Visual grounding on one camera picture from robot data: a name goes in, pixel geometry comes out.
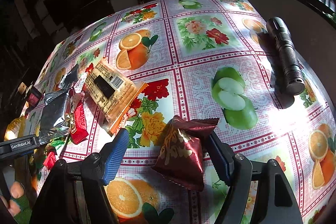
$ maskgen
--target barcode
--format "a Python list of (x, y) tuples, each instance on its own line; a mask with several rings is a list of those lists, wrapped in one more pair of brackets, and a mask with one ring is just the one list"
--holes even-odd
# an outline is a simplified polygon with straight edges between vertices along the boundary
[(111, 82), (111, 85), (115, 87), (116, 89), (118, 89), (123, 83), (124, 81), (122, 79), (120, 79), (118, 76), (114, 76), (113, 81)]

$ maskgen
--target black foil packet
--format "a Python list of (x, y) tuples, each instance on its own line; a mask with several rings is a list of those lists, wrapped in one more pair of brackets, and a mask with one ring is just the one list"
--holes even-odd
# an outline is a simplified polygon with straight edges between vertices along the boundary
[(40, 145), (69, 133), (69, 90), (58, 90), (44, 95), (45, 107), (42, 110), (39, 132)]

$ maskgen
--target finger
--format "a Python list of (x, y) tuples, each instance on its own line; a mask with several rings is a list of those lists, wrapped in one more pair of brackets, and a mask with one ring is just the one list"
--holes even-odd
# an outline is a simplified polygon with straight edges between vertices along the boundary
[(19, 183), (17, 181), (15, 181), (12, 184), (12, 186), (11, 186), (11, 188), (10, 188), (9, 191), (10, 191), (10, 194), (11, 194), (11, 196), (13, 198), (20, 198), (20, 197), (23, 196), (23, 194), (25, 192), (24, 189), (23, 189), (23, 187), (22, 187), (22, 185), (21, 185), (21, 183)]
[(8, 202), (7, 202), (7, 200), (2, 195), (0, 195), (0, 198), (1, 198), (2, 202), (3, 202), (3, 204), (6, 206), (6, 208), (8, 208)]
[(18, 213), (21, 212), (21, 209), (20, 209), (19, 205), (17, 205), (17, 203), (14, 200), (11, 199), (9, 201), (8, 211), (10, 212), (10, 214), (12, 216), (15, 216), (15, 215), (17, 215)]

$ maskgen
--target dark red wrapper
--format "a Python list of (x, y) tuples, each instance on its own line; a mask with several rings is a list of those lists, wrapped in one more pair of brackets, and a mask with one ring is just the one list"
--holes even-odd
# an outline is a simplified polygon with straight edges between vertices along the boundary
[(160, 156), (152, 168), (189, 190), (202, 191), (204, 183), (201, 140), (211, 134), (218, 121), (219, 118), (185, 121), (175, 115), (167, 125)]
[(86, 131), (86, 119), (83, 102), (79, 102), (74, 113), (70, 115), (70, 137), (74, 144), (79, 144), (89, 134)]

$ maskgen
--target flashlight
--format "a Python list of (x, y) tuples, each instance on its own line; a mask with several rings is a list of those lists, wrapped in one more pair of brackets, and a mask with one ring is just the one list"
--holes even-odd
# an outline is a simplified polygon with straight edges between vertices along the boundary
[(285, 87), (288, 94), (298, 95), (305, 89), (304, 79), (297, 60), (294, 44), (284, 21), (279, 17), (271, 17), (266, 28), (275, 39), (280, 61), (285, 75)]

